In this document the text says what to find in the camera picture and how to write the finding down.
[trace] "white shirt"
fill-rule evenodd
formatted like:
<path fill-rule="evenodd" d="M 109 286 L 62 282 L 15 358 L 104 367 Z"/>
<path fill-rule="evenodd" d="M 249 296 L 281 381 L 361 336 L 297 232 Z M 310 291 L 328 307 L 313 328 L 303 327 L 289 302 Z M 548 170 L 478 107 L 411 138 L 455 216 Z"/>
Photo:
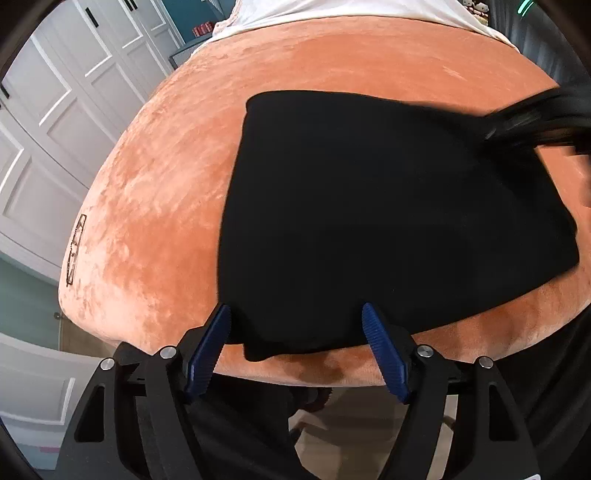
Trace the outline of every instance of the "white shirt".
<path fill-rule="evenodd" d="M 236 0 L 230 17 L 216 24 L 212 39 L 204 45 L 271 25 L 364 15 L 412 18 L 464 28 L 516 48 L 503 34 L 482 25 L 458 0 Z"/>

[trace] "white cabinet door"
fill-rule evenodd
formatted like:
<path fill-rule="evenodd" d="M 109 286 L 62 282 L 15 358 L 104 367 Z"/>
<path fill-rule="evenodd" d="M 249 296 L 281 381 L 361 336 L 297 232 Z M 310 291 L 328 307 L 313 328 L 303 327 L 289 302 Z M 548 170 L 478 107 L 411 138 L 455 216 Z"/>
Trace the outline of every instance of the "white cabinet door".
<path fill-rule="evenodd" d="M 0 333 L 0 417 L 14 441 L 57 450 L 99 362 Z"/>
<path fill-rule="evenodd" d="M 184 42 L 179 42 L 167 16 L 160 10 L 159 2 L 155 0 L 134 0 L 134 2 L 137 6 L 135 13 L 139 16 L 150 40 L 162 55 L 166 68 L 172 72 L 168 58 Z"/>
<path fill-rule="evenodd" d="M 99 34 L 135 73 L 149 96 L 171 69 L 144 30 L 131 0 L 84 1 L 91 5 Z"/>
<path fill-rule="evenodd" d="M 111 123 L 35 34 L 3 84 L 12 116 L 62 167 L 90 187 L 122 129 Z"/>
<path fill-rule="evenodd" d="M 41 23 L 35 36 L 44 49 L 59 56 L 111 123 L 124 131 L 148 94 L 129 66 L 101 38 L 107 25 L 94 4 L 89 5 L 84 7 L 79 0 L 63 2 Z"/>
<path fill-rule="evenodd" d="M 59 280 L 61 262 L 87 188 L 0 109 L 0 249 Z"/>

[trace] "black fabric pad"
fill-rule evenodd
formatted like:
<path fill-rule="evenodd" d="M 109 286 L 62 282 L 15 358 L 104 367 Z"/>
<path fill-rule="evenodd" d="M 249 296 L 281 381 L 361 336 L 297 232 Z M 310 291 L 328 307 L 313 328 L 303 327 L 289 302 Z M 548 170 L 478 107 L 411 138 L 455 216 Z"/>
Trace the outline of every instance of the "black fabric pad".
<path fill-rule="evenodd" d="M 411 333 L 525 294 L 579 261 L 532 149 L 485 117 L 348 93 L 251 98 L 218 258 L 248 360 L 361 345 L 375 303 Z"/>

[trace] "black pants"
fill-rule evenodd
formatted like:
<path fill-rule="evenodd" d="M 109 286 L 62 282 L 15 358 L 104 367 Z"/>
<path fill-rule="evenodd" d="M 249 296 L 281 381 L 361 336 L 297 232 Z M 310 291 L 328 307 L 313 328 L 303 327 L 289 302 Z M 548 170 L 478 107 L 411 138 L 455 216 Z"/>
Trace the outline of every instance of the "black pants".
<path fill-rule="evenodd" d="M 497 364 L 525 416 L 542 478 L 591 478 L 591 309 Z M 296 409 L 290 387 L 214 375 L 189 417 L 216 480 L 316 479 L 288 434 Z"/>

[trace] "black cloth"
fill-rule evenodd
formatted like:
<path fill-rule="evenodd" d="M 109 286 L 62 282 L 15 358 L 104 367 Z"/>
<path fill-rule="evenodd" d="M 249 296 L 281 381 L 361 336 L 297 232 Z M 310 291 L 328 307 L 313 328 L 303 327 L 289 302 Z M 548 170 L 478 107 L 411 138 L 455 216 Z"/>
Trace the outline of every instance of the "black cloth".
<path fill-rule="evenodd" d="M 366 301 L 430 330 L 579 261 L 537 154 L 484 151 L 487 117 L 305 91 L 246 110 L 218 290 L 248 360 L 364 344 Z"/>
<path fill-rule="evenodd" d="M 525 417 L 541 477 L 591 478 L 591 307 L 496 364 Z"/>
<path fill-rule="evenodd" d="M 294 388 L 214 375 L 187 408 L 214 480 L 319 480 L 289 435 Z"/>

